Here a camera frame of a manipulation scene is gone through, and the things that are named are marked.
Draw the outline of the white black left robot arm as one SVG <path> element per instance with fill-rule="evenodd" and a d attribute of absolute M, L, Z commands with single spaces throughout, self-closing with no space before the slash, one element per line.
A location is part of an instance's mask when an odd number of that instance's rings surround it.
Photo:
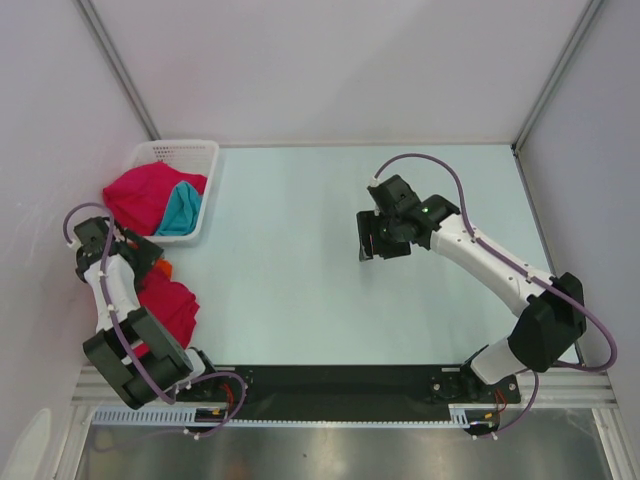
<path fill-rule="evenodd" d="M 76 273 L 91 287 L 98 313 L 96 333 L 83 351 L 120 399 L 137 410 L 183 382 L 199 399 L 214 397 L 221 376 L 206 354 L 181 346 L 139 302 L 163 249 L 107 217 L 90 218 L 74 233 L 80 242 Z"/>

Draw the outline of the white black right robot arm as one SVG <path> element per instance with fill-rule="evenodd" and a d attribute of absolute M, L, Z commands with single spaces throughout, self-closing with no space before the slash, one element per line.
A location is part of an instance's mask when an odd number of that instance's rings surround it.
<path fill-rule="evenodd" d="M 517 319 L 510 334 L 465 362 L 461 388 L 469 399 L 486 400 L 499 381 L 523 370 L 546 372 L 585 333 L 575 276 L 528 266 L 485 239 L 458 206 L 440 195 L 420 199 L 398 175 L 374 179 L 367 190 L 375 207 L 356 215 L 361 261 L 408 256 L 421 247 L 471 274 Z"/>

